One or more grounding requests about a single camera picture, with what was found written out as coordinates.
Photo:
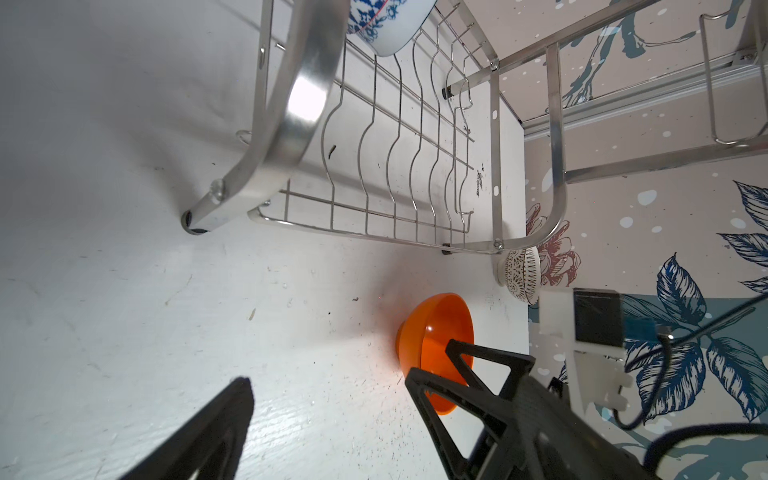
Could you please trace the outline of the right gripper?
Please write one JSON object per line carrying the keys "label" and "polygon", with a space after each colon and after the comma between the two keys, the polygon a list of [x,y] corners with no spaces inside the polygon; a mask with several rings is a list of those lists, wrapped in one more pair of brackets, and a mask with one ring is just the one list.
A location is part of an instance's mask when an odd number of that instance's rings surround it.
{"label": "right gripper", "polygon": [[[450,479],[653,479],[632,455],[616,448],[530,374],[535,358],[452,339],[446,355],[468,385],[413,368],[405,386]],[[466,357],[506,367],[498,396]],[[499,396],[512,396],[510,400]],[[461,410],[482,423],[465,455],[443,417]]]}

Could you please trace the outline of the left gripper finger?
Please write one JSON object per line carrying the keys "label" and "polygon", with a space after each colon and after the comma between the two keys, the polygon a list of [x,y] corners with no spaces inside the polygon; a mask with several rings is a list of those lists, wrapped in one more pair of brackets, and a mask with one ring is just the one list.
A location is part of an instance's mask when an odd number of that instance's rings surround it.
{"label": "left gripper finger", "polygon": [[254,411],[251,382],[232,380],[125,479],[233,479]]}

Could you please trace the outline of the orange plastic bowl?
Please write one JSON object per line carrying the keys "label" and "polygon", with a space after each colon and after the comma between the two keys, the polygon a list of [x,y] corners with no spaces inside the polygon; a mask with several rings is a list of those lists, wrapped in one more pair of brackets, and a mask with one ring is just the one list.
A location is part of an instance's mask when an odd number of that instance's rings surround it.
{"label": "orange plastic bowl", "polygon": [[420,303],[398,329],[395,351],[404,376],[419,368],[466,386],[445,352],[450,340],[474,343],[469,308],[455,293],[434,295]]}

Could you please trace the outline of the stainless steel dish rack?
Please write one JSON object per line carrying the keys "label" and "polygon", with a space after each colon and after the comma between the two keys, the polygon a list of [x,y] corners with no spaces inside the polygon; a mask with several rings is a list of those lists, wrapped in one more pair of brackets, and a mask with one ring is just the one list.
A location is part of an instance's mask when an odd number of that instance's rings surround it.
{"label": "stainless steel dish rack", "polygon": [[449,164],[440,187],[443,205],[434,202],[415,204],[409,217],[396,210],[381,213],[393,226],[407,223],[415,231],[431,231],[432,247],[444,254],[469,252],[495,255],[505,250],[534,247],[553,237],[562,223],[567,208],[570,185],[640,173],[671,170],[699,163],[718,162],[763,154],[767,150],[767,133],[760,130],[742,139],[714,138],[707,146],[638,157],[594,167],[569,170],[565,166],[564,133],[570,121],[599,108],[615,110],[622,102],[648,92],[669,89],[693,76],[701,76],[706,88],[713,85],[714,65],[710,58],[690,69],[682,69],[657,81],[649,81],[613,92],[597,100],[572,107],[551,102],[543,122],[551,139],[553,205],[544,225],[515,238],[503,235],[503,201],[501,198],[501,125],[497,117],[490,120],[490,173],[492,237],[488,241],[470,242],[472,215],[463,207],[464,183],[471,170],[468,156],[459,156],[458,142],[469,140],[465,114],[471,106],[472,90],[479,85],[490,89],[490,112],[503,104],[499,81],[503,73],[533,60],[541,60],[547,70],[550,97],[561,90],[559,53],[561,48],[618,20],[626,20],[644,8],[641,1],[622,1],[599,10],[524,49],[505,58],[493,58],[486,67],[459,80],[438,85],[433,74],[417,74],[414,86],[407,85],[401,71],[389,71],[381,64],[389,48],[376,41],[359,55],[371,69],[374,79],[387,78],[396,87],[400,101],[417,105],[421,116],[432,116],[433,132],[427,132],[423,121],[409,123],[401,110],[389,110],[376,94],[359,94],[346,79],[347,56],[357,50],[352,39],[341,32],[344,14],[365,16],[369,25],[389,24],[391,2],[376,1],[295,1],[291,5],[288,41],[277,70],[270,67],[276,48],[272,37],[274,5],[262,5],[254,111],[252,126],[239,132],[246,146],[242,159],[222,178],[215,180],[209,191],[181,216],[181,225],[192,235],[202,235],[236,217],[247,214],[255,221],[264,219],[264,209],[275,196],[285,201],[300,197],[291,186],[304,154],[313,140],[324,140],[327,127],[340,104],[330,104],[335,96],[359,96],[372,117],[384,116],[395,125],[398,137],[411,133],[419,148],[431,146],[437,161]]}

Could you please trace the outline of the blue floral ceramic bowl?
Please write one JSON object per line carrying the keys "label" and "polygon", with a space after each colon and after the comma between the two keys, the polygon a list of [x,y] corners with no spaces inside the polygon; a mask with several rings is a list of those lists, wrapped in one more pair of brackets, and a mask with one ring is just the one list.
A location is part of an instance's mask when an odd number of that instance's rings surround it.
{"label": "blue floral ceramic bowl", "polygon": [[348,35],[357,35],[377,56],[401,50],[426,21],[436,0],[352,0]]}

